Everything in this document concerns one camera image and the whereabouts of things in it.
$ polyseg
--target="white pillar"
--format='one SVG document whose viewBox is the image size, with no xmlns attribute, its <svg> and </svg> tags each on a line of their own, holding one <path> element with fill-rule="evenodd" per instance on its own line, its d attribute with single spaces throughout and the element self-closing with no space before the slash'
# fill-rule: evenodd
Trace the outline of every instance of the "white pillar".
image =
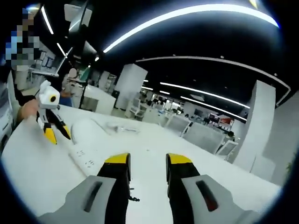
<svg viewBox="0 0 299 224">
<path fill-rule="evenodd" d="M 128 102 L 140 92 L 143 81 L 148 72 L 135 64 L 126 64 L 117 81 L 115 90 L 119 91 L 115 107 L 126 110 Z"/>
<path fill-rule="evenodd" d="M 150 100 L 152 98 L 153 94 L 154 93 L 152 91 L 147 91 L 147 93 L 146 93 L 146 99 Z"/>
<path fill-rule="evenodd" d="M 104 90 L 109 75 L 110 75 L 110 73 L 107 71 L 104 71 L 103 74 L 101 75 L 100 80 L 99 80 L 99 88 L 101 90 Z"/>
<path fill-rule="evenodd" d="M 275 109 L 275 88 L 259 80 L 252 91 L 250 109 L 245 128 L 236 148 L 239 150 L 234 164 L 249 171 L 257 155 L 267 144 Z"/>
<path fill-rule="evenodd" d="M 271 182 L 283 185 L 288 165 L 299 151 L 299 91 L 275 110 L 271 133 L 263 152 L 275 163 Z"/>
</svg>

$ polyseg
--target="human hand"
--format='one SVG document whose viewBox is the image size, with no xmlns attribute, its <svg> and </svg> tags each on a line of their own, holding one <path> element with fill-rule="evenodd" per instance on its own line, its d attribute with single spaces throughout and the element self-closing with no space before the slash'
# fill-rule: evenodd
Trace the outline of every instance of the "human hand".
<svg viewBox="0 0 299 224">
<path fill-rule="evenodd" d="M 36 99 L 28 101 L 21 108 L 22 119 L 27 119 L 30 116 L 36 117 L 38 109 L 39 106 L 38 106 L 38 101 Z"/>
</svg>

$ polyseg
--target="monitor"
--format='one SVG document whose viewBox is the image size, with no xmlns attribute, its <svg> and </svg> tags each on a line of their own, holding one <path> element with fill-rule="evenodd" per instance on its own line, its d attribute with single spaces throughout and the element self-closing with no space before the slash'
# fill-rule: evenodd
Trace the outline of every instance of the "monitor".
<svg viewBox="0 0 299 224">
<path fill-rule="evenodd" d="M 215 123 L 219 123 L 220 117 L 216 114 L 211 113 L 209 116 L 209 120 Z"/>
<path fill-rule="evenodd" d="M 195 114 L 196 116 L 202 117 L 203 112 L 202 112 L 201 110 L 195 109 L 194 114 Z"/>
</svg>

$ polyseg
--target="small robot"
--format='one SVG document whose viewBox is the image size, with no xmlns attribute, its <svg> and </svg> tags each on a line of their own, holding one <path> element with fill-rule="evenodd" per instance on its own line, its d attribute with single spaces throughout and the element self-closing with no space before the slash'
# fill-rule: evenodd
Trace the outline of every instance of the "small robot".
<svg viewBox="0 0 299 224">
<path fill-rule="evenodd" d="M 58 114 L 59 97 L 59 92 L 51 86 L 49 81 L 45 80 L 41 84 L 39 110 L 37 112 L 36 121 L 42 128 L 44 136 L 53 144 L 57 144 L 57 140 L 51 124 L 54 124 L 64 137 L 71 139 L 71 133 L 68 127 Z"/>
</svg>

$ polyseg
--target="white chair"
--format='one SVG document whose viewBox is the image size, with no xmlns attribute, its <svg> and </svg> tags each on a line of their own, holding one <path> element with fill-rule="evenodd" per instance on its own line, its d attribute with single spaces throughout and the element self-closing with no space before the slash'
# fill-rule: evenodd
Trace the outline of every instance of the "white chair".
<svg viewBox="0 0 299 224">
<path fill-rule="evenodd" d="M 165 125 L 166 129 L 171 130 L 177 136 L 181 137 L 184 132 L 186 132 L 188 126 L 190 125 L 191 121 L 186 119 L 185 117 L 181 117 L 178 115 L 172 116 Z"/>
<path fill-rule="evenodd" d="M 141 109 L 139 99 L 136 99 L 136 98 L 133 99 L 133 103 L 132 103 L 132 106 L 130 108 L 130 112 L 134 114 L 134 118 L 136 118 L 138 120 L 142 120 L 142 118 L 144 117 L 145 110 Z"/>
<path fill-rule="evenodd" d="M 216 156 L 223 158 L 225 161 L 228 160 L 229 155 L 232 153 L 234 148 L 238 145 L 237 142 L 228 140 L 217 152 Z"/>
<path fill-rule="evenodd" d="M 223 142 L 224 134 L 202 124 L 193 123 L 183 138 L 201 149 L 215 154 Z"/>
<path fill-rule="evenodd" d="M 264 179 L 271 181 L 273 172 L 275 170 L 275 163 L 261 155 L 257 155 L 250 173 Z"/>
<path fill-rule="evenodd" d="M 140 100 L 139 99 L 133 99 L 133 104 L 130 108 L 130 112 L 136 116 L 140 111 Z"/>
</svg>

